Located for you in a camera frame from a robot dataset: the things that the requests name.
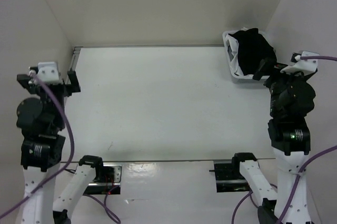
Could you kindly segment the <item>black skirt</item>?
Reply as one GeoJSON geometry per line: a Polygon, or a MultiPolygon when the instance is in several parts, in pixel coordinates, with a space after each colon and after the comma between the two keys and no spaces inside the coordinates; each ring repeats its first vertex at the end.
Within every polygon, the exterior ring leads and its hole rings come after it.
{"type": "Polygon", "coordinates": [[[230,34],[230,36],[236,39],[239,44],[237,60],[244,76],[255,74],[263,59],[270,59],[276,62],[274,48],[258,28],[240,30],[230,34]]]}

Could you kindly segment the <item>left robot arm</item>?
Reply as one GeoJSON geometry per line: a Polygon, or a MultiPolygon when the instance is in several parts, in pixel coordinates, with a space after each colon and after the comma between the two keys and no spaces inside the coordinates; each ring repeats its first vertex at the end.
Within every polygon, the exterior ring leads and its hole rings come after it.
{"type": "Polygon", "coordinates": [[[78,162],[72,180],[55,199],[56,177],[64,171],[74,155],[74,137],[64,113],[64,99],[81,91],[76,72],[67,73],[70,83],[58,82],[55,68],[38,69],[18,74],[17,82],[32,96],[17,107],[16,126],[24,137],[21,146],[21,166],[24,170],[25,194],[22,202],[22,223],[71,223],[72,214],[92,182],[103,179],[103,159],[85,155],[78,162]],[[71,153],[61,167],[66,138],[59,134],[68,130],[71,153]]]}

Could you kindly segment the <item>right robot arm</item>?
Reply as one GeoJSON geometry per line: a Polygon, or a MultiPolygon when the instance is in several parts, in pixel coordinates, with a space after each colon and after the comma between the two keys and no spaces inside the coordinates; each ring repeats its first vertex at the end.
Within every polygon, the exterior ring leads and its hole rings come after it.
{"type": "Polygon", "coordinates": [[[315,63],[297,61],[289,66],[263,59],[253,75],[270,91],[268,133],[277,164],[277,190],[261,172],[252,153],[236,153],[231,174],[247,181],[258,204],[259,223],[311,223],[304,164],[311,151],[306,115],[314,108],[315,91],[307,80],[317,71],[315,63]]]}

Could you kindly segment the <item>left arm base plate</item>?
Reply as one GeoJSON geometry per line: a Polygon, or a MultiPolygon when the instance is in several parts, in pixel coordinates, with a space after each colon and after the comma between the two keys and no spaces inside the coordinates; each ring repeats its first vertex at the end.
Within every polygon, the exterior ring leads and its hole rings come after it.
{"type": "Polygon", "coordinates": [[[85,194],[119,195],[121,193],[122,165],[112,162],[103,163],[102,174],[88,184],[85,194]]]}

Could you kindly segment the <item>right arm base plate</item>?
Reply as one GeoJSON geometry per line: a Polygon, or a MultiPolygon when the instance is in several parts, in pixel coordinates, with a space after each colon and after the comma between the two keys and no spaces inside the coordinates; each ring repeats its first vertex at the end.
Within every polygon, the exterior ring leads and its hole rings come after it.
{"type": "Polygon", "coordinates": [[[231,160],[215,160],[209,170],[215,176],[216,192],[244,192],[250,187],[244,177],[234,167],[231,160]]]}

